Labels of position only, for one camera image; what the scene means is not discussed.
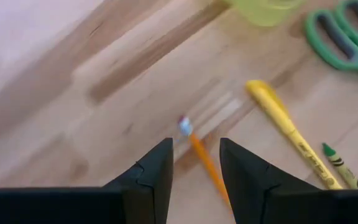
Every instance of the yellow pencil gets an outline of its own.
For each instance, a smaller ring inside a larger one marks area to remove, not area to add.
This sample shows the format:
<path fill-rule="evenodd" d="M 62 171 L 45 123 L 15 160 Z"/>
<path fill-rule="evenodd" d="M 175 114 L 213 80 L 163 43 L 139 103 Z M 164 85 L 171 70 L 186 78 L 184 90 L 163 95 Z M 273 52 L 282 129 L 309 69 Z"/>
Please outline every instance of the yellow pencil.
<path fill-rule="evenodd" d="M 264 111 L 274 120 L 282 133 L 288 137 L 301 155 L 309 162 L 327 187 L 329 189 L 342 189 L 342 186 L 296 129 L 274 90 L 260 80 L 247 82 L 246 88 Z"/>
<path fill-rule="evenodd" d="M 179 121 L 179 127 L 181 129 L 182 134 L 189 137 L 191 145 L 196 151 L 199 159 L 202 161 L 205 169 L 207 170 L 219 193 L 222 195 L 223 200 L 227 203 L 229 207 L 231 207 L 224 182 L 219 177 L 219 173 L 215 168 L 212 157 L 209 155 L 208 151 L 203 146 L 203 143 L 201 143 L 201 141 L 198 139 L 197 135 L 193 133 L 193 128 L 191 126 L 190 120 L 187 117 L 182 117 Z"/>

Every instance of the crayon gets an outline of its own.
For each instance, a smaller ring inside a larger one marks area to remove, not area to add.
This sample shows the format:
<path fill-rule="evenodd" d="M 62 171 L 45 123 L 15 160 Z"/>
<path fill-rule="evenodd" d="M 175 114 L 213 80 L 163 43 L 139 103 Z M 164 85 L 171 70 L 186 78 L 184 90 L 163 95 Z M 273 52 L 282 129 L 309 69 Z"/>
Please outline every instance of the crayon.
<path fill-rule="evenodd" d="M 331 164 L 339 172 L 341 177 L 345 180 L 351 189 L 358 189 L 358 179 L 352 171 L 345 165 L 345 162 L 334 149 L 331 149 L 326 143 L 323 143 L 323 151 Z"/>
<path fill-rule="evenodd" d="M 306 161 L 309 162 L 310 166 L 327 187 L 329 189 L 343 189 L 292 123 L 288 111 L 281 99 L 275 94 L 275 91 L 268 84 L 260 80 L 248 81 L 246 88 L 280 128 L 282 133 L 292 142 Z"/>

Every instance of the wooden table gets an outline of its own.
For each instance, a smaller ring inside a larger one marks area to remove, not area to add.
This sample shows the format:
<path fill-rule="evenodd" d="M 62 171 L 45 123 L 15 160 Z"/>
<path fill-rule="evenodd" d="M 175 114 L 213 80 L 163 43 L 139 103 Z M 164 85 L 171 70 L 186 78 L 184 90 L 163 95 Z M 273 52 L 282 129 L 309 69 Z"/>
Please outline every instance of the wooden table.
<path fill-rule="evenodd" d="M 218 163 L 227 136 L 323 188 L 244 91 L 263 79 L 316 152 L 358 176 L 358 75 L 303 35 L 307 1 L 273 28 L 212 0 L 0 0 L 0 187 L 103 185 L 175 137 L 169 223 L 234 223 L 177 130 L 187 114 Z"/>

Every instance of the green scissors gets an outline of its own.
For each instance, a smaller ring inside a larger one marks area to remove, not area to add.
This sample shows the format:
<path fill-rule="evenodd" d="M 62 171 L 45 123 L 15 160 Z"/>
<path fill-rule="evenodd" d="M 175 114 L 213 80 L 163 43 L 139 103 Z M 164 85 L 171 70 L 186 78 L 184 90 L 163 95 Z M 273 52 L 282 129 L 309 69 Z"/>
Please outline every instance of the green scissors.
<path fill-rule="evenodd" d="M 358 72 L 358 29 L 346 16 L 351 9 L 358 17 L 358 0 L 341 2 L 333 12 L 317 10 L 309 14 L 306 20 L 306 36 L 317 54 L 328 64 L 338 70 Z M 346 55 L 347 60 L 340 59 L 322 40 L 318 25 L 328 34 L 328 37 Z"/>

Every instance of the yellow cup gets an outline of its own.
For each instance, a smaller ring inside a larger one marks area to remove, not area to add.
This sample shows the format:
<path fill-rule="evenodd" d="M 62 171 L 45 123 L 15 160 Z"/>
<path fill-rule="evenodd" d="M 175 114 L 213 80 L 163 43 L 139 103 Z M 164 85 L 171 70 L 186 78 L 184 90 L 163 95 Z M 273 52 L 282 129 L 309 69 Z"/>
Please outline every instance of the yellow cup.
<path fill-rule="evenodd" d="M 304 0 L 227 0 L 253 24 L 275 26 Z"/>

